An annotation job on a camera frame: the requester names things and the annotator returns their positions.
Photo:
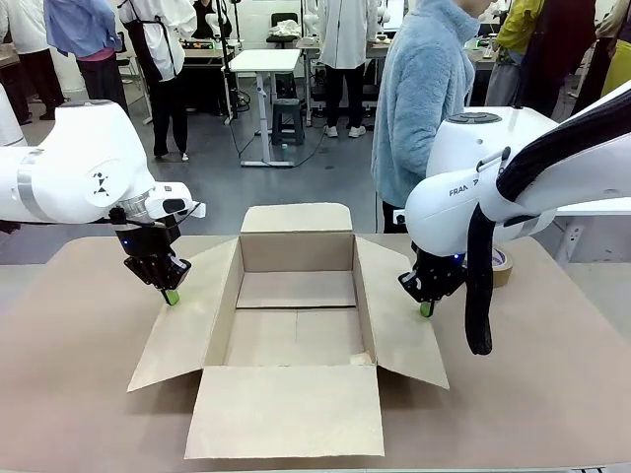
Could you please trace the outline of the person in yellow jacket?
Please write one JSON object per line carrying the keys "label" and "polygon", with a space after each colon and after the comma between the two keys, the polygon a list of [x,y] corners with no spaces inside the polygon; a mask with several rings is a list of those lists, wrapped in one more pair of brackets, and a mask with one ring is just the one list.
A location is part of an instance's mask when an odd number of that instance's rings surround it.
{"label": "person in yellow jacket", "polygon": [[497,51],[485,106],[509,106],[516,99],[522,62],[535,30],[543,0],[512,0],[506,20],[495,39]]}

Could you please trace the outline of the large white table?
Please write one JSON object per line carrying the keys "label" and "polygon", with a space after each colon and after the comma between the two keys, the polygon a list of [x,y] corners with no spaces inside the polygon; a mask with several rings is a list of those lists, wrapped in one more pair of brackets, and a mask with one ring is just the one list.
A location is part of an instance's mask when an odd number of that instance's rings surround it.
{"label": "large white table", "polygon": [[563,235],[554,255],[555,261],[560,266],[564,266],[571,260],[578,241],[589,220],[592,217],[602,216],[631,216],[631,197],[599,200],[560,207],[557,210],[556,216],[570,219],[563,230]]}

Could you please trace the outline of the brown packing tape roll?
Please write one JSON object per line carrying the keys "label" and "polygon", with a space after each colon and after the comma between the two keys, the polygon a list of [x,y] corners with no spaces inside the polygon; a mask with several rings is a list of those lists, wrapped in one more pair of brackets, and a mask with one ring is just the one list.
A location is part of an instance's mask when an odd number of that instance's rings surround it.
{"label": "brown packing tape roll", "polygon": [[506,286],[513,270],[513,258],[500,247],[494,247],[492,250],[492,270],[493,270],[493,287],[500,288]]}

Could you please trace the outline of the person in white shirt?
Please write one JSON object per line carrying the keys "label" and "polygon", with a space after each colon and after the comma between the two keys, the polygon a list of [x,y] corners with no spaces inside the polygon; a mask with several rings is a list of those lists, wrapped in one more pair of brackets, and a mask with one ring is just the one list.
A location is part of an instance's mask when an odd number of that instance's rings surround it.
{"label": "person in white shirt", "polygon": [[47,43],[43,0],[0,0],[0,42],[7,34],[45,106],[39,119],[54,120],[64,97]]}

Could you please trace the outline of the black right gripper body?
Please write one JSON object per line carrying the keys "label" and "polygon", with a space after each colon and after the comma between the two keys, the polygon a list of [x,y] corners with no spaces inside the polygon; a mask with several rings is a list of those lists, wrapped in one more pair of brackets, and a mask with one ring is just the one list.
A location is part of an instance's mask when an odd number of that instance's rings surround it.
{"label": "black right gripper body", "polygon": [[448,256],[437,256],[411,244],[416,261],[412,270],[419,280],[460,278],[466,274],[465,254],[456,253]]}

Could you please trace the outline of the person in blue fleece jacket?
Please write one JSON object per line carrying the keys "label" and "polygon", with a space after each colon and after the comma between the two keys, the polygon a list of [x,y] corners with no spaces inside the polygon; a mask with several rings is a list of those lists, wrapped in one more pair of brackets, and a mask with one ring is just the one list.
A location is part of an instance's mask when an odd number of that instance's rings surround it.
{"label": "person in blue fleece jacket", "polygon": [[464,50],[486,0],[417,0],[386,54],[373,134],[371,172],[384,232],[403,234],[393,213],[426,177],[441,123],[463,111],[475,70]]}

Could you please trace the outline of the person in blue shirt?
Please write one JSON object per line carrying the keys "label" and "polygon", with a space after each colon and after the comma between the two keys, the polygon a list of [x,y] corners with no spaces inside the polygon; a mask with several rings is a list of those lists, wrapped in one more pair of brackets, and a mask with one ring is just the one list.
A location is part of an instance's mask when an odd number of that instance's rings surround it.
{"label": "person in blue shirt", "polygon": [[127,110],[116,53],[122,44],[108,0],[43,0],[47,43],[75,56],[88,96]]}

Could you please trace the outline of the person in yellow-green skirt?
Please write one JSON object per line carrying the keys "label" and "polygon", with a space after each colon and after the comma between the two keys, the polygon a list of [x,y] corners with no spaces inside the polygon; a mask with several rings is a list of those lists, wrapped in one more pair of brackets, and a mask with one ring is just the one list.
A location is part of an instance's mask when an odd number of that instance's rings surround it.
{"label": "person in yellow-green skirt", "polygon": [[631,0],[616,0],[596,29],[596,46],[572,113],[631,80]]}

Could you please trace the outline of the small white standing desk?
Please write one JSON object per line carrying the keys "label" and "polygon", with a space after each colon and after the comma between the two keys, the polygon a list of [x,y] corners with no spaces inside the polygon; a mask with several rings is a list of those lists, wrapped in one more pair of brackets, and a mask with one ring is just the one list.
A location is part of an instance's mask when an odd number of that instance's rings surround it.
{"label": "small white standing desk", "polygon": [[236,75],[247,73],[255,75],[255,85],[259,111],[259,138],[262,145],[262,156],[258,161],[240,160],[243,168],[276,168],[291,169],[293,162],[273,161],[270,153],[268,122],[266,114],[267,93],[264,88],[263,75],[271,78],[271,96],[275,99],[275,75],[277,73],[293,73],[298,63],[299,49],[248,49],[236,55],[230,62],[229,68]]}

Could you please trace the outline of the brown cardboard box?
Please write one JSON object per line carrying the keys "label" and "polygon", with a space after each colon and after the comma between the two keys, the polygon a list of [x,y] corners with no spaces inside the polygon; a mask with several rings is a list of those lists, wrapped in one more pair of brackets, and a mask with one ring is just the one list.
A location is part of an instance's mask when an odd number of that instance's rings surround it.
{"label": "brown cardboard box", "polygon": [[381,456],[379,369],[449,385],[408,264],[342,204],[252,207],[192,258],[128,387],[200,372],[188,459]]}

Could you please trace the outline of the person in white coat, sneakers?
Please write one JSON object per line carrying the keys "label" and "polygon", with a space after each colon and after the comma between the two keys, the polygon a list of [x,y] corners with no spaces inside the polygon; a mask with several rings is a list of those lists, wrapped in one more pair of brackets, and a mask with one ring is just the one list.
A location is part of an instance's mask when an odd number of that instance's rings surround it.
{"label": "person in white coat, sneakers", "polygon": [[366,133],[363,120],[363,77],[367,45],[376,39],[379,0],[317,0],[320,57],[325,67],[324,134],[338,136],[342,89],[347,89],[351,138]]}

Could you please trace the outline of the white cylindrical air purifier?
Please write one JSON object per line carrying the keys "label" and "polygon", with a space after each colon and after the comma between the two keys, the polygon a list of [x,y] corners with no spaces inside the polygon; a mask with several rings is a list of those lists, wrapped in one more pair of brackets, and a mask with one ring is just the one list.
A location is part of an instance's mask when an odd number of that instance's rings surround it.
{"label": "white cylindrical air purifier", "polygon": [[27,145],[6,91],[0,84],[0,147]]}

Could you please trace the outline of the person in white coat, apron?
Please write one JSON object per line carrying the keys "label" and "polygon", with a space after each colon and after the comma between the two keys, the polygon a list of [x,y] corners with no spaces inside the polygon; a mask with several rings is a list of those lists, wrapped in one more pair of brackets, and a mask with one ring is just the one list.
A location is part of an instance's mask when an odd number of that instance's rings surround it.
{"label": "person in white coat, apron", "polygon": [[125,27],[146,81],[154,131],[154,157],[169,153],[172,132],[180,158],[186,162],[187,115],[183,79],[183,39],[196,31],[190,0],[121,0],[118,17]]}

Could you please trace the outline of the person in dark robe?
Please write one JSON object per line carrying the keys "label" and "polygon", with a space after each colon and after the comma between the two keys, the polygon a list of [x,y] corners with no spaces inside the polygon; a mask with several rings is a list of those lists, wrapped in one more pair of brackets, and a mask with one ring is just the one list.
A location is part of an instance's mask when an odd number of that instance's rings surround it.
{"label": "person in dark robe", "polygon": [[523,63],[522,105],[550,117],[595,41],[596,0],[544,0]]}

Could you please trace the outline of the grey step stool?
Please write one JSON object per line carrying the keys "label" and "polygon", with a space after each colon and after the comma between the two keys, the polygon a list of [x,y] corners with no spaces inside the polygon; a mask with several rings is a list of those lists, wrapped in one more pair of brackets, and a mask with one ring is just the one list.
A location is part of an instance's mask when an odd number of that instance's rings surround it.
{"label": "grey step stool", "polygon": [[271,144],[280,146],[287,140],[292,140],[295,146],[303,146],[305,142],[299,99],[277,99],[272,105]]}

